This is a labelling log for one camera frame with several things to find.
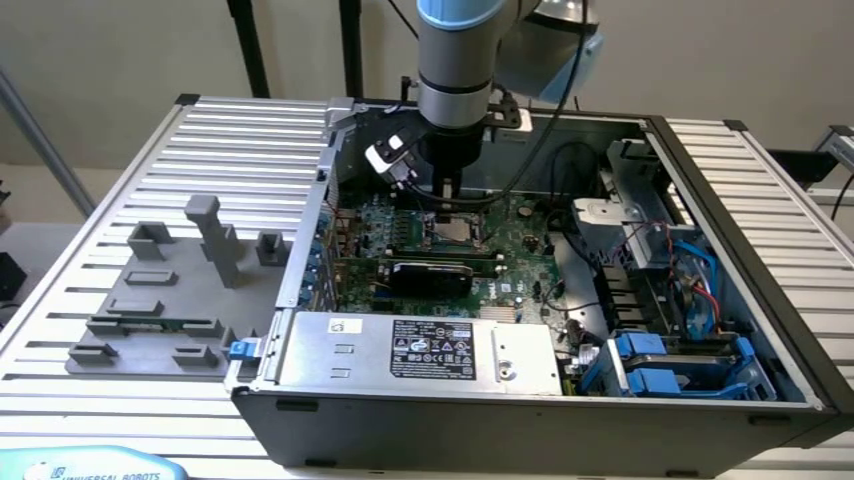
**sticker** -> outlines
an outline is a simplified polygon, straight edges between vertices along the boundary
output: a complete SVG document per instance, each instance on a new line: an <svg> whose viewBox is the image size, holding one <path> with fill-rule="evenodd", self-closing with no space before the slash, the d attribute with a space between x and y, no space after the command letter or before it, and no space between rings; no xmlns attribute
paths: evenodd
<svg viewBox="0 0 854 480"><path fill-rule="evenodd" d="M362 319L330 318L330 329L327 331L330 333L362 333Z"/></svg>
<svg viewBox="0 0 854 480"><path fill-rule="evenodd" d="M398 378L477 380L471 323L395 320L390 370Z"/></svg>

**blue latch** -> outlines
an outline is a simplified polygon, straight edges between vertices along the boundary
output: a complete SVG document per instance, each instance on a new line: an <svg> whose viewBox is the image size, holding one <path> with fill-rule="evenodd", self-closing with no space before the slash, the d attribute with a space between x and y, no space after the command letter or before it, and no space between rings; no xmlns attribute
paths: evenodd
<svg viewBox="0 0 854 480"><path fill-rule="evenodd" d="M667 355L662 337L654 333L623 333L617 337L617 351L623 358L633 355Z"/></svg>
<svg viewBox="0 0 854 480"><path fill-rule="evenodd" d="M231 342L231 348L228 349L228 360L254 360L256 349L256 341L238 340L235 342Z"/></svg>
<svg viewBox="0 0 854 480"><path fill-rule="evenodd" d="M630 372L629 389L638 396L678 397L682 393L677 376L671 370L639 368Z"/></svg>

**gray block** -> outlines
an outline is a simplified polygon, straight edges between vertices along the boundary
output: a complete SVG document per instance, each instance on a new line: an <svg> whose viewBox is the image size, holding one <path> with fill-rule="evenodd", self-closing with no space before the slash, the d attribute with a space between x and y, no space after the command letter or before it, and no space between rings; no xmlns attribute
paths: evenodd
<svg viewBox="0 0 854 480"><path fill-rule="evenodd" d="M172 360L180 367L215 367L219 358L207 345L182 345L175 347Z"/></svg>
<svg viewBox="0 0 854 480"><path fill-rule="evenodd" d="M140 222L128 237L128 246L140 260L163 261L163 252L158 245L174 241L163 222Z"/></svg>
<svg viewBox="0 0 854 480"><path fill-rule="evenodd" d="M94 316L86 322L86 328L95 335L126 335L126 330L119 321L120 317L118 315Z"/></svg>
<svg viewBox="0 0 854 480"><path fill-rule="evenodd" d="M166 260L156 268L151 268L151 262L131 258L122 278L127 279L131 272L174 272L179 281L172 285L116 282L98 314L87 322L88 331L79 343L84 346L110 343L116 356L110 357L112 363L103 364L80 363L71 357L66 363L70 373L224 376L231 342L268 331L284 267L263 267L254 253L255 241L240 241L236 249L240 277L235 288L223 288L215 265L199 251L200 244L199 239L190 238L160 244ZM151 305L160 303L159 316L110 314L115 300L138 302L138 308L144 304L150 311ZM187 345L207 346L218 358L216 364L179 365L175 348Z"/></svg>
<svg viewBox="0 0 854 480"><path fill-rule="evenodd" d="M231 225L223 227L216 212L219 199L214 195L194 195L190 197L184 215L196 224L204 240L204 255L214 266L226 288L235 288L238 282L238 234Z"/></svg>
<svg viewBox="0 0 854 480"><path fill-rule="evenodd" d="M112 365L116 351L108 343L78 343L68 350L68 356L80 364Z"/></svg>
<svg viewBox="0 0 854 480"><path fill-rule="evenodd" d="M223 336L223 324L219 320L184 321L183 329L191 337L214 337Z"/></svg>
<svg viewBox="0 0 854 480"><path fill-rule="evenodd" d="M288 246L282 239L282 232L263 230L258 233L255 241L258 263L266 267L284 267L290 253Z"/></svg>
<svg viewBox="0 0 854 480"><path fill-rule="evenodd" d="M178 275L172 270L134 270L124 276L128 285L172 286L178 282Z"/></svg>
<svg viewBox="0 0 854 480"><path fill-rule="evenodd" d="M114 298L107 307L107 313L159 316L163 303L158 299Z"/></svg>

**blue cable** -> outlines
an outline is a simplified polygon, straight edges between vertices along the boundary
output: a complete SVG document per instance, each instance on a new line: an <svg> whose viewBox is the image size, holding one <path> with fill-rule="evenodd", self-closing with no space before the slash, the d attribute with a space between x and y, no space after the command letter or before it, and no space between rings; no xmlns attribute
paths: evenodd
<svg viewBox="0 0 854 480"><path fill-rule="evenodd" d="M681 248L695 257L702 258L709 263L710 280L709 280L709 294L717 298L718 294L718 260L715 257L703 252L697 246L691 245L685 240L677 240L673 243L674 247ZM715 312L714 308L709 312L709 318L703 324L703 333L710 333L715 325Z"/></svg>

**black cable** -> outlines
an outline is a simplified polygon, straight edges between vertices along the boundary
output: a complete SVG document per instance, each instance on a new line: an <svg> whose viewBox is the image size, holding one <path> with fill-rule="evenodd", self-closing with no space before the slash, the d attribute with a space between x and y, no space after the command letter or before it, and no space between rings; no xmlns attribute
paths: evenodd
<svg viewBox="0 0 854 480"><path fill-rule="evenodd" d="M852 181L854 181L854 173L849 177L849 181L845 182L845 186L842 187L842 190L840 190L840 196L837 197L837 203L833 205L833 213L830 214L830 219L832 220L837 219L837 212L840 211L840 205L842 205L842 198L845 197L845 192L848 191L849 187L852 186Z"/></svg>
<svg viewBox="0 0 854 480"><path fill-rule="evenodd" d="M559 213L563 213L566 218L566 210L554 210L546 216L546 230L551 228L550 224L551 224L553 217ZM563 235L563 239L566 240L566 243L570 245L570 248L575 252L575 255L581 257L581 259L585 261L585 263L591 268L591 270L597 272L599 270L599 265L597 265L597 262L594 262L587 255L585 255L585 253L581 251L579 246L575 245L575 242L570 238L570 233L567 232L566 222L563 221L563 218L561 219L561 234Z"/></svg>
<svg viewBox="0 0 854 480"><path fill-rule="evenodd" d="M551 152L551 156L550 156L550 178L549 178L549 201L554 202L554 198L555 198L555 167L558 164L558 157L561 156L561 152L563 150L566 150L570 147L585 147L585 149L590 152L590 154L593 155L593 159L594 159L594 169L597 170L594 172L594 181L595 181L595 175L599 173L599 154L597 153L597 150L593 148L593 146L587 143L583 142L581 140L571 140L566 143L562 143L558 148L555 148Z"/></svg>
<svg viewBox="0 0 854 480"><path fill-rule="evenodd" d="M585 305L579 305L578 307L571 307L571 308L561 308L558 306L555 306L551 303L551 292L555 291L555 288L558 287L558 285L561 285L563 283L563 280L558 281L550 288L549 291L546 292L546 295L543 295L543 303L546 305L549 305L549 308L551 308L553 310L558 311L558 312L563 312L563 313L569 313L569 312L577 312L578 310L583 310L587 307L595 307L597 305L599 305L599 302L590 302L586 303Z"/></svg>
<svg viewBox="0 0 854 480"><path fill-rule="evenodd" d="M403 15L403 12L398 8L398 4L395 3L395 0L389 0L389 4L391 5L391 8L395 9L395 12L398 13L398 17L401 17L401 20L403 21L403 23L406 23L406 28L409 28L410 32L413 32L413 36L415 37L415 40L418 40L418 32L415 31L415 27L413 27L410 20L406 18L406 15Z"/></svg>
<svg viewBox="0 0 854 480"><path fill-rule="evenodd" d="M578 76L578 65L581 63L582 60L582 54L585 51L585 42L587 41L587 0L582 0L582 25L581 25L581 37L578 39L578 49L575 50L575 58L573 60L573 67L570 70L570 78L566 82L566 88L563 90L563 95L561 95L561 101L558 103L558 108L555 108L555 111L551 115L551 118L549 119L549 123L546 124L546 128L543 129L543 133L539 136L539 139L537 140L537 143L534 144L534 148L531 149L531 151L529 152L529 157L525 160L525 162L522 163L522 167L519 168L519 171L517 171L517 174L514 175L513 179L510 180L510 183L507 184L507 186L502 189L502 191L499 193L497 193L495 195L487 197L487 198L479 198L479 199L462 199L462 198L445 198L445 197L438 197L437 195L427 193L425 190L421 189L421 187L418 185L410 184L409 185L409 189L415 192L418 195L422 196L422 198L426 198L427 200L435 202L435 203L447 203L450 205L490 205L491 203L494 203L495 201L501 200L502 198L505 198L511 190L515 188L517 184L519 183L519 180L522 180L522 176L525 175L525 172L527 171L529 167L531 166L531 164L534 163L534 160L537 159L537 155L539 154L539 151L543 149L543 146L546 145L546 140L549 139L549 135L551 134L551 131L555 128L555 125L558 123L558 119L561 118L561 113L563 112L563 107L566 107L566 102L570 98L570 91L573 90L573 84L575 83L575 77Z"/></svg>

